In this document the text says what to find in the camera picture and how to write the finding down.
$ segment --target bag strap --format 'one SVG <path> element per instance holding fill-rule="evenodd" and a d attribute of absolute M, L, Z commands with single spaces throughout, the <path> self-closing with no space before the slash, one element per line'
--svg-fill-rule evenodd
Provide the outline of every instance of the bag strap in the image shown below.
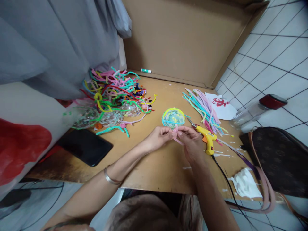
<path fill-rule="evenodd" d="M 259 162 L 258 156 L 256 154 L 256 150 L 253 146 L 253 141 L 252 141 L 252 132 L 249 132 L 249 141 L 253 150 L 254 155 L 257 158 L 257 161 L 260 165 L 260 167 L 255 166 L 255 169 L 257 170 L 260 180 L 261 180 L 261 185 L 263 187 L 263 205 L 260 209 L 254 210 L 254 209 L 250 209 L 244 206 L 240 206 L 239 208 L 241 210 L 247 211 L 247 212 L 254 212 L 254 213 L 269 213 L 271 211 L 274 210 L 275 205 L 276 205 L 276 197 L 275 197 L 275 192 L 268 180 L 268 178 L 266 177 L 264 171 L 262 170 L 261 164 Z M 238 209 L 237 205 L 235 203 L 226 201 L 226 203 L 228 204 L 228 206 L 232 209 Z"/>
<path fill-rule="evenodd" d="M 283 198 L 283 200 L 285 201 L 286 205 L 288 206 L 288 208 L 291 210 L 291 212 L 298 218 L 300 218 L 303 222 L 305 222 L 306 224 L 308 224 L 308 218 L 303 216 L 303 215 L 300 215 L 298 212 L 296 212 L 291 203 L 288 201 L 288 199 L 285 197 L 285 195 L 281 194 L 280 193 L 280 196 Z"/>

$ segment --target tissue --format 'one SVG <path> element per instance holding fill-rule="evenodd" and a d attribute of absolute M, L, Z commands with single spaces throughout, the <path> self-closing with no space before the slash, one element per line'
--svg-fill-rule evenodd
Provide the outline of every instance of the tissue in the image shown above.
<path fill-rule="evenodd" d="M 244 168 L 239 173 L 235 174 L 234 177 L 231 177 L 230 180 L 232 180 L 237 194 L 241 197 L 262 197 L 250 170 L 250 168 Z"/>

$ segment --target glue stick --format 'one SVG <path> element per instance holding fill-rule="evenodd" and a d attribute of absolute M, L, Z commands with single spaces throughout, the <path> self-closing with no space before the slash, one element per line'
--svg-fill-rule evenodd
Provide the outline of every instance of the glue stick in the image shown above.
<path fill-rule="evenodd" d="M 151 71 L 151 70 L 142 69 L 142 68 L 140 69 L 140 71 L 142 71 L 142 72 L 146 72 L 146 73 L 150 73 L 150 74 L 152 73 L 152 71 Z"/>

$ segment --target cardboard box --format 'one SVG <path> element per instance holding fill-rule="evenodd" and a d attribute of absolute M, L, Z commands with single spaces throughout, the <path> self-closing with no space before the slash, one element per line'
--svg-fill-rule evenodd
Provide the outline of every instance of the cardboard box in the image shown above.
<path fill-rule="evenodd" d="M 213 88 L 269 1 L 123 0 L 132 19 L 127 68 L 143 76 Z M 149 69 L 142 73 L 140 69 Z"/>

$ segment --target red bag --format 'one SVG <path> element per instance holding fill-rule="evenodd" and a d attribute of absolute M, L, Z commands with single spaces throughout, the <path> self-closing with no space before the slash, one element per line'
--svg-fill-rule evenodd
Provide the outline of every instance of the red bag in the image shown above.
<path fill-rule="evenodd" d="M 0 186 L 18 176 L 25 164 L 37 161 L 51 139 L 50 131 L 40 125 L 0 119 Z"/>

